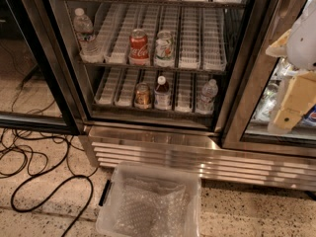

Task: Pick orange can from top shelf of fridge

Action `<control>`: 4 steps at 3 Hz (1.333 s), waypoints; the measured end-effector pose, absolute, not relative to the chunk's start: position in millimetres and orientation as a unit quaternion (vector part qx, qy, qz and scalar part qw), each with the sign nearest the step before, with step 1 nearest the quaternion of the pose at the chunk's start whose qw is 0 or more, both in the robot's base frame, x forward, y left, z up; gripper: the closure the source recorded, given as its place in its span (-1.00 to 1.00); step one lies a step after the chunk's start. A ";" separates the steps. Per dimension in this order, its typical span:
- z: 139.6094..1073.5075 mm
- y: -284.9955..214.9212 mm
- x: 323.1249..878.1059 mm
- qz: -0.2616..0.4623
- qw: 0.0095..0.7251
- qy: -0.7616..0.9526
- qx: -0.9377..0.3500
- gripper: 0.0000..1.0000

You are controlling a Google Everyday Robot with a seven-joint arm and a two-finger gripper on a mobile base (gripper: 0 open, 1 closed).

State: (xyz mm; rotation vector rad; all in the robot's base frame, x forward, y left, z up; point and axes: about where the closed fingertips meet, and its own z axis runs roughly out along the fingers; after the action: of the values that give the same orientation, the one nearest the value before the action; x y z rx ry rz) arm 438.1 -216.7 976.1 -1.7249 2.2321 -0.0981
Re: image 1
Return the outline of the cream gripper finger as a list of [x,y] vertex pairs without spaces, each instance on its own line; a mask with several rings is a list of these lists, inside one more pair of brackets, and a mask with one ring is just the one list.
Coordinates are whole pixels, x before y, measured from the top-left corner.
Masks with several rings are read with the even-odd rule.
[[316,73],[301,72],[285,77],[276,94],[268,132],[287,134],[316,105]]
[[286,45],[291,30],[283,33],[275,42],[268,46],[266,55],[271,57],[287,57]]

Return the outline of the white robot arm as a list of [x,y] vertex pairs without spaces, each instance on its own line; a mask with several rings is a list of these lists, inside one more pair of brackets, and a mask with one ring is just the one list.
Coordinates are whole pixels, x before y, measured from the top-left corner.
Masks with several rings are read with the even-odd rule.
[[269,133],[286,134],[316,105],[316,0],[266,49],[266,55],[284,57],[299,69],[280,83],[268,124]]

